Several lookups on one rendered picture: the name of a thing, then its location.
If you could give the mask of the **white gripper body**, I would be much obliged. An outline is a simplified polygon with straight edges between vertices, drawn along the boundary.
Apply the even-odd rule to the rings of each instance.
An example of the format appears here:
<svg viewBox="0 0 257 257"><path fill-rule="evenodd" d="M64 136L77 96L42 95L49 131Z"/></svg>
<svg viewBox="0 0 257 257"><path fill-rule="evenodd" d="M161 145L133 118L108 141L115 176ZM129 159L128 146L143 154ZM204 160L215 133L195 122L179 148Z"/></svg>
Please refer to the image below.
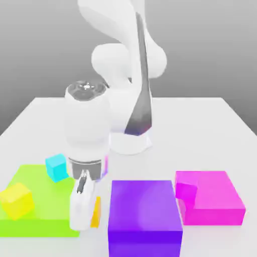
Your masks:
<svg viewBox="0 0 257 257"><path fill-rule="evenodd" d="M94 209L94 182L90 176L81 177L75 182L70 195L69 225L72 230L90 228Z"/></svg>

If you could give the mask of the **small orange cube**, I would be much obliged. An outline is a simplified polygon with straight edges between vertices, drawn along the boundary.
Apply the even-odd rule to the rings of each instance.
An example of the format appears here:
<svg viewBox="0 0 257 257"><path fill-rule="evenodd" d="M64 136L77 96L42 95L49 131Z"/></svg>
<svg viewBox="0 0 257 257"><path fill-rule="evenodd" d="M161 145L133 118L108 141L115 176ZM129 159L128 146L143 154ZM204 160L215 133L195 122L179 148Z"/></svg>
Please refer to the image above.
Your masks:
<svg viewBox="0 0 257 257"><path fill-rule="evenodd" d="M100 216L101 216L101 197L97 196L93 211L93 216L91 219L91 228L98 228L100 224Z"/></svg>

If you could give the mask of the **small cyan cube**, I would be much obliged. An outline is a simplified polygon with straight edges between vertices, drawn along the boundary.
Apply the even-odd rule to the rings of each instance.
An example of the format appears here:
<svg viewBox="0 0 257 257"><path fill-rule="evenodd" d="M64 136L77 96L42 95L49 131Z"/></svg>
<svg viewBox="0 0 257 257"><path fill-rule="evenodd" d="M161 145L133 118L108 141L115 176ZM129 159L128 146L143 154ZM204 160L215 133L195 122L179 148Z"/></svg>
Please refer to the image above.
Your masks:
<svg viewBox="0 0 257 257"><path fill-rule="evenodd" d="M66 158L63 154L57 154L45 159L48 176L57 183L69 177L67 173Z"/></svg>

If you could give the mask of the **small yellow cube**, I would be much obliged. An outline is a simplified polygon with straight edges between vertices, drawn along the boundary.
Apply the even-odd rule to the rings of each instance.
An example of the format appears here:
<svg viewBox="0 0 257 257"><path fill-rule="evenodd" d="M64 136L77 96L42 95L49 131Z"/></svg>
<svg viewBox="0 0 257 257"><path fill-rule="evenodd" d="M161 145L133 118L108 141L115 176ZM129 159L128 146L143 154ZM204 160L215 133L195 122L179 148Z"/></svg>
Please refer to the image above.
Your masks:
<svg viewBox="0 0 257 257"><path fill-rule="evenodd" d="M18 220L35 208L32 192L18 182L0 192L0 203L12 220Z"/></svg>

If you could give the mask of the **small magenta cube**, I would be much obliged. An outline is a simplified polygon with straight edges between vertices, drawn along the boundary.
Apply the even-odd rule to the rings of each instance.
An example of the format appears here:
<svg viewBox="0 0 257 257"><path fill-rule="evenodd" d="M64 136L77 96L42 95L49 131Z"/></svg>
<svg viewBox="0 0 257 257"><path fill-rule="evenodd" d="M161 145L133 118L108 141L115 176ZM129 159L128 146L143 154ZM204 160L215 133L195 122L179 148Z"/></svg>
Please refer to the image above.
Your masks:
<svg viewBox="0 0 257 257"><path fill-rule="evenodd" d="M187 204L194 205L197 191L198 186L196 184L177 182L175 196Z"/></svg>

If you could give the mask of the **large green box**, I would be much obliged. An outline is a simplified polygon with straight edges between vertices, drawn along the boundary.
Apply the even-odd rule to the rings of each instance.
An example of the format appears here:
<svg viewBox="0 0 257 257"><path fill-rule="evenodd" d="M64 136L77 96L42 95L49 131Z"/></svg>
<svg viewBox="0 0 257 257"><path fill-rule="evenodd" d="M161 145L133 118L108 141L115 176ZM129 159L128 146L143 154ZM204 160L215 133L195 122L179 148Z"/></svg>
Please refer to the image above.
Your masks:
<svg viewBox="0 0 257 257"><path fill-rule="evenodd" d="M35 208L11 220L0 205L0 237L78 237L69 227L70 194L74 179L53 182L45 165L21 165L9 185L24 184L32 193Z"/></svg>

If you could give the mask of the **large purple box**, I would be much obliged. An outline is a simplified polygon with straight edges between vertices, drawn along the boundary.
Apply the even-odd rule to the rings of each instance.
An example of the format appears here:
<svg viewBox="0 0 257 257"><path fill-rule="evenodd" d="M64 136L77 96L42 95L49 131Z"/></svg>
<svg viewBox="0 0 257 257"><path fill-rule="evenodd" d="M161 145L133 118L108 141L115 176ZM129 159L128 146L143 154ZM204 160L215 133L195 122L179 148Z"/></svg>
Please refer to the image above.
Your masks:
<svg viewBox="0 0 257 257"><path fill-rule="evenodd" d="M109 257L180 257L183 229L170 180L114 180Z"/></svg>

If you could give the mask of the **large magenta box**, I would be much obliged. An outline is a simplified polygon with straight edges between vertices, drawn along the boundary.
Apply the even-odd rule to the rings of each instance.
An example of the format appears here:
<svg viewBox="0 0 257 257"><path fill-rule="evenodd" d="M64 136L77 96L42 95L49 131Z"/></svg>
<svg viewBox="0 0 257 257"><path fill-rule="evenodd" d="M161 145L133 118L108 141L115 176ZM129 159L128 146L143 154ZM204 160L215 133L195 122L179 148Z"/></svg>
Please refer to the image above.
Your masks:
<svg viewBox="0 0 257 257"><path fill-rule="evenodd" d="M225 171L176 171L176 183L196 184L195 204L178 199L184 225L240 226L245 205Z"/></svg>

